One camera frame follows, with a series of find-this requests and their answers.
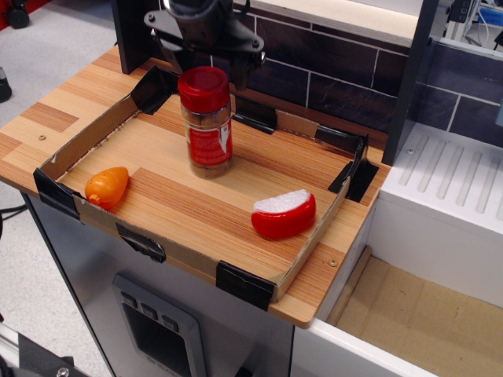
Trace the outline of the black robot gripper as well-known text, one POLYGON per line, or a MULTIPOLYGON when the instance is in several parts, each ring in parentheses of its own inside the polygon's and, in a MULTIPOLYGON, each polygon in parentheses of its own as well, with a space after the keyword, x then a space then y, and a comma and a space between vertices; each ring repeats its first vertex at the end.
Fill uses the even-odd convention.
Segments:
POLYGON ((233 10, 219 7, 183 14, 173 9, 145 14, 145 25, 160 45, 163 58, 181 75, 195 64, 195 53, 230 61, 230 78, 236 90, 246 90, 250 74, 261 68, 264 41, 247 28, 233 10))

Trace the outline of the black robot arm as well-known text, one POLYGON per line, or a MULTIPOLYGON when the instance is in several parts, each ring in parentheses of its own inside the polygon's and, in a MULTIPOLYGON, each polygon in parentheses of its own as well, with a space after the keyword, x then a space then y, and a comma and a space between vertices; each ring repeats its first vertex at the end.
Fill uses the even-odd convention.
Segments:
POLYGON ((266 59, 264 41, 241 23, 244 15, 232 1, 165 1, 144 22, 176 73, 189 70, 198 54, 218 57, 229 62, 230 80, 243 91, 266 59))

